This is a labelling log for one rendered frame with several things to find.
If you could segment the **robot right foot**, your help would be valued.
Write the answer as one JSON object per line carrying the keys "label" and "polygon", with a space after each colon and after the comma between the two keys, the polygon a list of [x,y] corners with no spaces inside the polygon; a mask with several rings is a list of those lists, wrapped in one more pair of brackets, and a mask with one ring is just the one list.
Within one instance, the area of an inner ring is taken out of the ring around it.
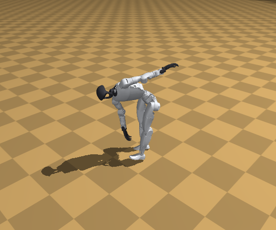
{"label": "robot right foot", "polygon": [[[149,147],[149,145],[147,145],[146,149],[149,149],[149,148],[150,148],[150,147]],[[139,146],[134,147],[133,149],[134,149],[134,150],[139,150],[139,149],[140,149],[140,145],[139,145]]]}

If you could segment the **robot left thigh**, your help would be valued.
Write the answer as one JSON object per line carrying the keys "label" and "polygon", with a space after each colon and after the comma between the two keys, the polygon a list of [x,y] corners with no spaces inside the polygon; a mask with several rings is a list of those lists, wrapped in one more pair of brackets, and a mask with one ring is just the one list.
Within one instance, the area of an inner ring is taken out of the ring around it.
{"label": "robot left thigh", "polygon": [[148,103],[143,116],[143,131],[145,134],[149,131],[149,129],[152,129],[150,126],[154,119],[155,113],[153,111],[158,111],[159,109],[160,103],[158,103],[156,99],[152,99],[151,102]]}

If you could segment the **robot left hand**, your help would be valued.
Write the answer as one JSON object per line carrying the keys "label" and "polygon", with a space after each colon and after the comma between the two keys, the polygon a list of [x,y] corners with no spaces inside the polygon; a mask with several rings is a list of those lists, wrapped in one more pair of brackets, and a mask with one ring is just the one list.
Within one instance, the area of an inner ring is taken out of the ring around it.
{"label": "robot left hand", "polygon": [[175,68],[176,66],[178,66],[178,64],[176,64],[176,63],[166,65],[165,67],[162,67],[162,70],[160,71],[160,73],[163,74],[164,72],[166,72],[167,69],[172,68],[172,67]]}

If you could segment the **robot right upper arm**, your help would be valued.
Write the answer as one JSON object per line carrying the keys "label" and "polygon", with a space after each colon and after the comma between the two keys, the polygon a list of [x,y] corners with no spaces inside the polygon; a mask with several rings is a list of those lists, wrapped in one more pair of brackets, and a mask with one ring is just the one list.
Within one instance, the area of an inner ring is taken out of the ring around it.
{"label": "robot right upper arm", "polygon": [[116,102],[112,98],[112,104],[118,109],[118,115],[125,115],[126,111],[124,110],[120,102]]}

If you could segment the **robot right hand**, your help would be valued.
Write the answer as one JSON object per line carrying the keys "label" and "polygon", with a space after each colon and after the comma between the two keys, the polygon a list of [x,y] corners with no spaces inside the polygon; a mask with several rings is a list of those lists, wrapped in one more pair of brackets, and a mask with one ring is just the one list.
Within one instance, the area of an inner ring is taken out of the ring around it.
{"label": "robot right hand", "polygon": [[128,133],[127,133],[127,131],[126,131],[127,128],[125,129],[125,127],[123,127],[123,126],[122,126],[121,128],[122,128],[122,131],[123,131],[123,133],[124,133],[125,138],[126,138],[128,141],[130,141],[130,140],[131,140],[131,138],[130,138],[131,136],[128,135]]}

